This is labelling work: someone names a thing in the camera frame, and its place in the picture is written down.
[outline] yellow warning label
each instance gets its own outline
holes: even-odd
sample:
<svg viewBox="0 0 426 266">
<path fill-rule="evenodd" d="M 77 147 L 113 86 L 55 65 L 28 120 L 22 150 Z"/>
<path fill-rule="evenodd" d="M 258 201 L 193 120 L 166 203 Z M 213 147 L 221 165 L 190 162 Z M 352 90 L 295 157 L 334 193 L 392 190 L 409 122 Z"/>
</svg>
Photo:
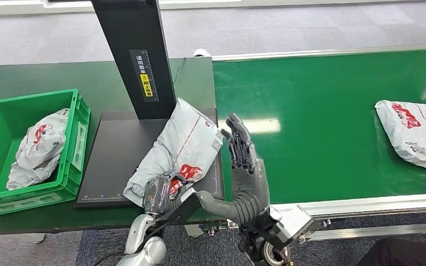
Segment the yellow warning label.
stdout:
<svg viewBox="0 0 426 266">
<path fill-rule="evenodd" d="M 149 77 L 147 74 L 140 74 L 141 83 L 143 84 L 144 94 L 146 97 L 153 97 L 153 91 L 151 90 L 151 84 L 149 83 Z"/>
</svg>

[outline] red logo on package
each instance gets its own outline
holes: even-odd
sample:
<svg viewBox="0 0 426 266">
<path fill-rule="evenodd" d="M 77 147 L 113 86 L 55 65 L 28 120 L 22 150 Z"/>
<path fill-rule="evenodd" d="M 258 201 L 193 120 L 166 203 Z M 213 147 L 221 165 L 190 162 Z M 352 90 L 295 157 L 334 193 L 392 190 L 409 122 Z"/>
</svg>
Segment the red logo on package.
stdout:
<svg viewBox="0 0 426 266">
<path fill-rule="evenodd" d="M 187 181 L 188 180 L 194 180 L 195 182 L 200 180 L 201 176 L 203 174 L 203 170 L 199 167 L 193 167 L 190 165 L 182 165 L 182 167 L 180 167 L 180 175 L 185 178 Z M 177 193 L 177 190 L 179 190 L 179 188 L 182 186 L 182 183 L 177 180 L 174 179 L 170 182 L 170 187 L 169 187 L 169 195 L 173 196 Z"/>
<path fill-rule="evenodd" d="M 33 141 L 34 144 L 37 144 L 42 139 L 42 135 L 44 135 L 47 130 L 50 130 L 53 128 L 52 124 L 44 124 L 41 125 L 36 131 L 35 131 L 35 140 Z"/>
<path fill-rule="evenodd" d="M 408 129 L 420 126 L 420 122 L 415 119 L 409 110 L 404 109 L 401 104 L 392 104 L 391 107 L 398 114 L 399 119 L 401 119 L 401 123 Z"/>
</svg>

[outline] label on stand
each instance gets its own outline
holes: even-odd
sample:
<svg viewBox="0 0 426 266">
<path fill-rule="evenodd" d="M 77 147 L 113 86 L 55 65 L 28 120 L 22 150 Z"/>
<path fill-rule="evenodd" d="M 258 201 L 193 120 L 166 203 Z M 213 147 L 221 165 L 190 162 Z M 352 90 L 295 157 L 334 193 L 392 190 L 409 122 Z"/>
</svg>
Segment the label on stand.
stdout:
<svg viewBox="0 0 426 266">
<path fill-rule="evenodd" d="M 131 61 L 135 68 L 136 76 L 143 92 L 146 103 L 159 102 L 156 84 L 154 83 L 153 71 L 147 50 L 130 50 Z"/>
</svg>

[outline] green plastic crate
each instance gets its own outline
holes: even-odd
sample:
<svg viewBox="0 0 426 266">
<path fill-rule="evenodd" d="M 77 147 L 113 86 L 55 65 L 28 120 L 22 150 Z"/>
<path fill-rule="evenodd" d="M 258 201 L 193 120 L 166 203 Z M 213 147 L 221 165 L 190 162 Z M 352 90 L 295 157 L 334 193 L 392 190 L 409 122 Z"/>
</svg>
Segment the green plastic crate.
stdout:
<svg viewBox="0 0 426 266">
<path fill-rule="evenodd" d="M 27 129 L 45 116 L 70 108 L 59 167 L 43 183 L 8 191 L 11 164 Z M 90 109 L 77 90 L 0 100 L 0 215 L 76 198 L 82 179 Z"/>
</svg>

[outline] gray floor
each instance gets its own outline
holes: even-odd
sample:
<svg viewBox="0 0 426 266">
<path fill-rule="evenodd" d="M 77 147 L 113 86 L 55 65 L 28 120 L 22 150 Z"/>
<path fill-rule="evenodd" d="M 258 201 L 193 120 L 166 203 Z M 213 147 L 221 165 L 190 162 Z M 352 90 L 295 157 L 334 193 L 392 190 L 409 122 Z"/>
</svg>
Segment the gray floor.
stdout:
<svg viewBox="0 0 426 266">
<path fill-rule="evenodd" d="M 426 45 L 426 3 L 162 11 L 171 57 Z M 94 13 L 0 17 L 0 64 L 112 60 Z"/>
<path fill-rule="evenodd" d="M 196 48 L 224 55 L 426 45 L 426 3 L 175 10 L 162 11 L 162 17 L 171 57 L 190 56 Z M 112 59 L 93 13 L 0 17 L 0 64 Z M 421 220 L 389 219 L 385 225 L 404 221 Z M 194 242 L 181 228 L 167 234 L 170 249 L 177 251 L 169 255 L 166 265 L 244 264 L 241 254 L 233 250 L 235 232 L 222 233 L 216 241 L 201 238 Z M 124 231 L 68 232 L 49 235 L 34 245 L 0 236 L 0 265 L 90 265 L 102 252 L 122 249 L 124 237 Z M 309 243 L 299 251 L 307 255 L 295 260 L 298 265 L 353 265 L 373 241 Z M 348 246 L 355 247 L 355 252 L 331 254 Z M 180 247 L 190 247 L 188 255 L 174 256 Z M 328 250 L 329 261 L 320 250 Z M 215 256 L 207 259 L 212 252 Z"/>
</svg>

